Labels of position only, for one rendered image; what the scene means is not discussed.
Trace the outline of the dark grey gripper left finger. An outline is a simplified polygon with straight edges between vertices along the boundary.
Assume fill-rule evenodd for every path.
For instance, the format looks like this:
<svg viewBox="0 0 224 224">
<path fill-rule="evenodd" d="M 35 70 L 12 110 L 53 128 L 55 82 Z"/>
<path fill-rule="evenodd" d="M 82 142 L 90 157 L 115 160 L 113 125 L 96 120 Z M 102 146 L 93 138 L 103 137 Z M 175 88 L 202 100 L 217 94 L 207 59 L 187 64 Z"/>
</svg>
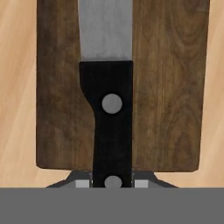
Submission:
<svg viewBox="0 0 224 224">
<path fill-rule="evenodd" d="M 71 171 L 69 175 L 59 182 L 53 183 L 48 187 L 70 187 L 70 188 L 91 188 L 91 171 Z"/>
</svg>

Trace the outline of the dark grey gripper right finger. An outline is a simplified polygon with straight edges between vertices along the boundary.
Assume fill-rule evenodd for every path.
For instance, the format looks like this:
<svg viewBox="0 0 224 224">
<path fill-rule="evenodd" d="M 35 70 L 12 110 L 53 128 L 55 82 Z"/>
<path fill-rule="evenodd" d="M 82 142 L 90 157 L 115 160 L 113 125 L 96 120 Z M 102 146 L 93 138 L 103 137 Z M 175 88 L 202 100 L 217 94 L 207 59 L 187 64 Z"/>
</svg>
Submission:
<svg viewBox="0 0 224 224">
<path fill-rule="evenodd" d="M 133 171 L 132 185 L 134 188 L 176 188 L 175 185 L 157 178 L 153 171 Z"/>
</svg>

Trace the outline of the dark wooden cutting board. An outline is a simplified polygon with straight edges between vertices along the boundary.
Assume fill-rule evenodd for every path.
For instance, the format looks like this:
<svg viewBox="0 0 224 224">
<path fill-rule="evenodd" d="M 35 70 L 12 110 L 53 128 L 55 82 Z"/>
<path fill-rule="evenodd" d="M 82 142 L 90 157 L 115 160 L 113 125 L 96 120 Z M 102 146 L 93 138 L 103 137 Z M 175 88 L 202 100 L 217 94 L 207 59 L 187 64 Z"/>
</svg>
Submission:
<svg viewBox="0 0 224 224">
<path fill-rule="evenodd" d="M 133 0 L 132 171 L 193 172 L 210 0 Z M 81 89 L 78 0 L 37 0 L 36 164 L 92 171 L 95 116 Z"/>
</svg>

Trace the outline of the black-handled kitchen knife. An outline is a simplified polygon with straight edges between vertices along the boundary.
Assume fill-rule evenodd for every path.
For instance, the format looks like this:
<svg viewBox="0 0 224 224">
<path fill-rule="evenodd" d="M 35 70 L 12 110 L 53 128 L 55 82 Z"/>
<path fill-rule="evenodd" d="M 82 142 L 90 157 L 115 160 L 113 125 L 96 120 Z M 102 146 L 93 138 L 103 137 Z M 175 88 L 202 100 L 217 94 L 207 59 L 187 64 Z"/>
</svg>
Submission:
<svg viewBox="0 0 224 224">
<path fill-rule="evenodd" d="M 133 0 L 78 0 L 80 85 L 94 113 L 94 187 L 132 186 Z"/>
</svg>

